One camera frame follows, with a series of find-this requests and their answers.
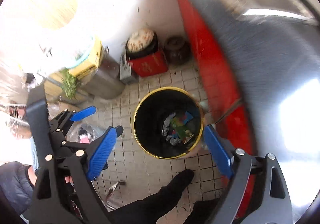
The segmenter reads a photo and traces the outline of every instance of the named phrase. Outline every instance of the floral lid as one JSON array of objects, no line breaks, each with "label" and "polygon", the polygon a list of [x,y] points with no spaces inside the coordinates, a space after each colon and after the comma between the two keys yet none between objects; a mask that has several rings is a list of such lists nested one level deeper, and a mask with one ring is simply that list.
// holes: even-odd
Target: floral lid
[{"label": "floral lid", "polygon": [[153,31],[147,28],[132,33],[127,43],[128,51],[138,52],[143,50],[151,43],[153,35]]}]

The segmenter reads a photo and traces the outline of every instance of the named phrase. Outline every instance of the blue gripper pad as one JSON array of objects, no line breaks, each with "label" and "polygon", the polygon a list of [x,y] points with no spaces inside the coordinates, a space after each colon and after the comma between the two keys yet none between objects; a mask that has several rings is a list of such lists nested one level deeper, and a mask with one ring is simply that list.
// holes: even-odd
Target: blue gripper pad
[{"label": "blue gripper pad", "polygon": [[204,127],[204,141],[211,152],[212,158],[217,164],[220,173],[230,179],[233,176],[232,160],[219,142],[217,134],[209,126]]},{"label": "blue gripper pad", "polygon": [[87,172],[87,179],[89,181],[94,180],[95,177],[98,177],[106,164],[107,159],[110,156],[110,153],[116,144],[117,132],[115,128],[111,128],[103,138],[103,141],[98,146],[93,156],[91,156],[89,161],[89,167]]},{"label": "blue gripper pad", "polygon": [[95,106],[89,106],[81,111],[74,113],[70,118],[71,121],[80,121],[88,116],[93,115],[97,111]]}]

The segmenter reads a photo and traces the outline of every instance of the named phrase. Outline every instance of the shoe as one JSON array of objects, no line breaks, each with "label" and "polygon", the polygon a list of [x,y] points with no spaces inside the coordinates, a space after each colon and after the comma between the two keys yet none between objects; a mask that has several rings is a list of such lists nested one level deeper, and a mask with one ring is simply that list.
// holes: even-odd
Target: shoe
[{"label": "shoe", "polygon": [[186,169],[177,174],[171,182],[168,183],[167,188],[172,192],[181,194],[183,190],[190,184],[193,179],[194,172]]}]

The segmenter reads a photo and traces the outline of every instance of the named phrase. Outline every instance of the stainless steel countertop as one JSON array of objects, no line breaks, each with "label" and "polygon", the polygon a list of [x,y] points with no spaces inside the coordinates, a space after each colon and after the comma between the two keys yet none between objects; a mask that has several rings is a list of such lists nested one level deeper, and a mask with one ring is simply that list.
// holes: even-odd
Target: stainless steel countertop
[{"label": "stainless steel countertop", "polygon": [[320,33],[286,17],[238,21],[219,0],[190,0],[238,81],[255,155],[276,155],[295,223],[320,189]]}]

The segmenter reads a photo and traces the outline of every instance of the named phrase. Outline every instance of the black trash can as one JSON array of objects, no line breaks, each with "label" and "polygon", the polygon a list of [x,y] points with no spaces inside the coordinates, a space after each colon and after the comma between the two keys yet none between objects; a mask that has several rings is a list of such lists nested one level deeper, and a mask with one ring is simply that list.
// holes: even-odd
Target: black trash can
[{"label": "black trash can", "polygon": [[[170,114],[179,111],[187,111],[193,116],[188,128],[194,137],[185,145],[172,146],[162,136],[162,127]],[[150,92],[139,103],[132,128],[137,142],[148,154],[174,159],[187,155],[197,146],[204,128],[204,115],[190,93],[177,87],[162,87]]]}]

